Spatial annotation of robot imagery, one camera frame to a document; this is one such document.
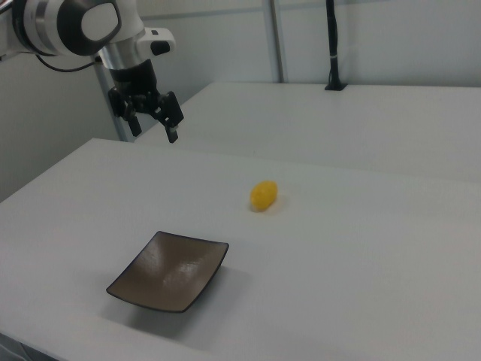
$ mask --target brown plate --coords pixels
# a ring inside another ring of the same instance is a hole
[[[185,312],[216,274],[227,243],[157,234],[107,292],[133,305]]]

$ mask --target white table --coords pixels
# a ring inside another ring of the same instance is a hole
[[[174,148],[481,181],[481,89],[215,83],[183,105]],[[137,144],[171,147],[162,126]]]
[[[179,145],[91,141],[0,204],[0,333],[70,361],[479,359],[480,182]],[[231,245],[185,314],[105,292],[158,230]]]

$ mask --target black cable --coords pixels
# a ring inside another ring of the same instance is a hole
[[[337,46],[339,45],[339,39],[337,37],[337,20],[336,17],[334,16],[334,37],[336,39],[336,54],[337,54]],[[328,79],[328,85],[332,84],[332,70],[329,71],[329,79]]]
[[[60,73],[75,73],[76,71],[84,70],[84,69],[90,68],[92,65],[95,65],[94,62],[91,62],[91,63],[86,64],[86,65],[84,65],[84,66],[80,66],[79,68],[74,68],[74,69],[59,69],[59,68],[56,68],[56,67],[54,67],[54,66],[51,66],[48,62],[46,62],[45,60],[43,60],[39,55],[37,55],[37,59],[38,59],[43,65],[45,65],[46,67],[48,67],[49,69],[58,71],[58,72],[60,72]]]
[[[0,10],[0,15],[2,15],[5,11],[10,10],[12,8],[12,3],[5,6],[3,9]]]

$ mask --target black mount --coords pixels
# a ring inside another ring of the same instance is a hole
[[[347,84],[341,83],[339,79],[339,64],[337,61],[337,21],[334,12],[334,0],[326,0],[325,5],[328,13],[329,53],[331,54],[331,72],[329,73],[328,86],[325,89],[340,92],[347,86]]]

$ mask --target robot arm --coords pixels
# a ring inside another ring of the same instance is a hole
[[[144,113],[177,140],[182,111],[175,94],[157,91],[150,61],[174,48],[167,29],[144,27],[133,0],[0,0],[0,62],[16,53],[99,55],[115,83],[113,112],[134,136],[141,133],[136,113]]]

